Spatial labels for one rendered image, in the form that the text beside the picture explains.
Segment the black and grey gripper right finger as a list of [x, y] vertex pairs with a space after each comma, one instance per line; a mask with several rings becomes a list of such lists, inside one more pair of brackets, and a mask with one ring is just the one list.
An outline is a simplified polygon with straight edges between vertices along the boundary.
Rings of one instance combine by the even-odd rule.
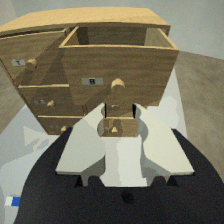
[[132, 110], [133, 118], [139, 123], [138, 134], [143, 139], [140, 167], [147, 186], [155, 176], [163, 176], [167, 186], [199, 194], [224, 216], [224, 183], [209, 160], [178, 130], [141, 105], [132, 104]]

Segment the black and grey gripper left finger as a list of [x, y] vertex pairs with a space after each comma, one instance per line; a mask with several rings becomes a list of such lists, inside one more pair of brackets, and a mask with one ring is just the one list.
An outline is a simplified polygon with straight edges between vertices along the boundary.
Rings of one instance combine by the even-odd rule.
[[100, 177], [105, 173], [105, 142], [100, 138], [105, 118], [106, 104], [101, 103], [45, 150], [25, 181], [13, 224], [29, 224], [49, 200], [87, 186], [91, 175]]

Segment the blue and white eraser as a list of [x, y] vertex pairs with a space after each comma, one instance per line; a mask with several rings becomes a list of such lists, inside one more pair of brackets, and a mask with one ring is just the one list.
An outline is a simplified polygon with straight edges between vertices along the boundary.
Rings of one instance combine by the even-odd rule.
[[6, 198], [5, 205], [7, 206], [19, 206], [20, 197], [8, 197]]

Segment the light wooden chest of drawers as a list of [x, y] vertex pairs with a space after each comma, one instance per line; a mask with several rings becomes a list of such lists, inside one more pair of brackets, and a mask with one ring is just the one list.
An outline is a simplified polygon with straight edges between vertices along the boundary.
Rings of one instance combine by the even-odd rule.
[[[161, 29], [165, 35], [169, 35], [171, 25], [164, 21], [148, 8], [132, 8], [132, 7], [83, 7], [56, 9], [40, 12], [28, 13], [13, 21], [0, 26], [0, 36], [12, 33], [65, 28], [67, 37], [75, 27], [89, 26], [122, 26], [122, 27], [145, 27]], [[68, 84], [68, 82], [41, 82], [41, 83], [15, 83], [10, 76], [8, 70], [0, 58], [0, 65], [10, 79], [11, 83], [32, 112], [34, 117], [40, 123], [42, 128], [49, 134], [38, 116], [77, 116], [85, 117], [88, 114], [87, 106], [83, 105], [84, 115], [43, 115], [35, 114], [22, 93], [19, 85], [52, 85], [52, 84]]]

